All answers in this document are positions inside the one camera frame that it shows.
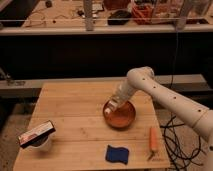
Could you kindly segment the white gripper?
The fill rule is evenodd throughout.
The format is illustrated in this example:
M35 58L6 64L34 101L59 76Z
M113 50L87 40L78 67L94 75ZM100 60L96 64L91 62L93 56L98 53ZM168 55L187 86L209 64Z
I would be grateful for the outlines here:
M108 106L104 109L104 115L108 116L124 105L136 92L136 89L130 85L128 81L122 82L116 89L115 93L110 97Z

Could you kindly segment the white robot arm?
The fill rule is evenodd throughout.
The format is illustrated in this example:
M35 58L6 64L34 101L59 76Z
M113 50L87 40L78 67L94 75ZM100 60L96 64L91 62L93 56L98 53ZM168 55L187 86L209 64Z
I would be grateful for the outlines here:
M203 171L213 171L213 110L156 82L152 68L141 67L129 70L126 79L109 98L103 113L109 116L138 90L153 97L208 143Z

